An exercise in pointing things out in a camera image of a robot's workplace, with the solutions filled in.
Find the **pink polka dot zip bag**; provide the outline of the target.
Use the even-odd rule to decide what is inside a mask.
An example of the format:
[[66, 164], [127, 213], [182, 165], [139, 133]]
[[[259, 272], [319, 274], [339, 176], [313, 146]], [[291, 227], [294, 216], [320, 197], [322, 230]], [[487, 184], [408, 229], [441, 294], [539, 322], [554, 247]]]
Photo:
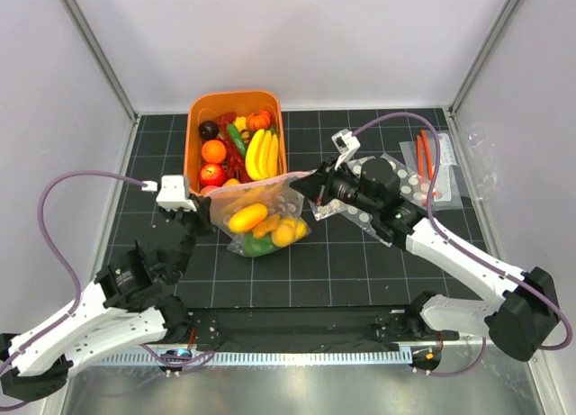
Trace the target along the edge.
[[291, 182], [307, 175], [289, 172], [208, 193], [211, 222], [230, 238], [227, 250], [262, 257], [309, 236], [311, 228], [302, 217], [304, 196], [291, 188]]

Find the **yellow toy mango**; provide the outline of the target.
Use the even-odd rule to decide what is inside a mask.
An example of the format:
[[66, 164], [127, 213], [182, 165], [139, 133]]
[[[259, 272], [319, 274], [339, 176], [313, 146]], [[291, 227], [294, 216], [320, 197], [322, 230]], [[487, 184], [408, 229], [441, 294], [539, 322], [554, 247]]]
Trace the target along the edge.
[[309, 227], [304, 219], [292, 220], [292, 225], [294, 228], [294, 241], [298, 241], [308, 235]]
[[251, 231], [259, 222], [268, 216], [268, 209], [262, 203], [253, 203], [235, 212], [228, 221], [232, 233], [240, 234]]

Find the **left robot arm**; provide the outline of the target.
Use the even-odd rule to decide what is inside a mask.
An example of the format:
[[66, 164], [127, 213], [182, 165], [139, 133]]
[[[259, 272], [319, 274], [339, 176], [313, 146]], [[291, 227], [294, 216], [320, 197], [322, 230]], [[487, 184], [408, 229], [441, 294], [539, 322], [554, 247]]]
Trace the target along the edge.
[[193, 197], [143, 232], [61, 311], [23, 334], [1, 336], [1, 387], [24, 403], [61, 389], [69, 378], [127, 347], [180, 343], [191, 317], [168, 292], [184, 276], [200, 237], [212, 234], [212, 201]]

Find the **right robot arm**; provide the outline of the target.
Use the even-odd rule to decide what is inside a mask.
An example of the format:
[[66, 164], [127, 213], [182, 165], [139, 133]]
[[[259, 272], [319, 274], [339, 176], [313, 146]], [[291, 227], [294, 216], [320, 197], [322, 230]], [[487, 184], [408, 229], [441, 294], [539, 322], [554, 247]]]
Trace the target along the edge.
[[443, 330], [472, 334], [527, 361], [543, 348], [561, 319], [549, 273], [503, 263], [427, 216], [417, 203], [425, 194], [419, 178], [385, 158], [368, 159], [354, 168], [324, 163], [292, 181], [291, 187], [316, 206], [337, 200], [366, 214], [383, 243], [443, 269], [476, 293], [476, 300], [419, 295], [405, 318], [413, 338]]

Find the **yellow toy lemon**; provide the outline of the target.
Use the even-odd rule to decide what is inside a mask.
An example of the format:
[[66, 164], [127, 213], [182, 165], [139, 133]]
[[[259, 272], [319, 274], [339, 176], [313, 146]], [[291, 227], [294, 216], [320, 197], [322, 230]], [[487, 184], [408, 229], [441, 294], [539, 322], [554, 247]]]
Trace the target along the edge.
[[278, 248], [284, 248], [294, 242], [295, 228], [288, 223], [280, 223], [278, 227], [271, 233], [271, 240]]

